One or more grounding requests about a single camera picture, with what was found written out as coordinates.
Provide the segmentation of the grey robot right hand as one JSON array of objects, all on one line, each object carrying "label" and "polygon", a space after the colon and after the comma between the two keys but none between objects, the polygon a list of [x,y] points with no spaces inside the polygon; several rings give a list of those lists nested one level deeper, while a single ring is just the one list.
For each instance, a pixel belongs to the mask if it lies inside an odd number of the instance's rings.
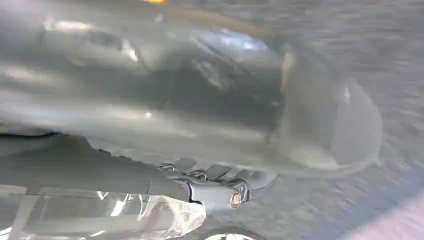
[{"label": "grey robot right hand", "polygon": [[302,38],[145,0],[1,1],[0,131],[311,179],[383,145],[370,96]]}]

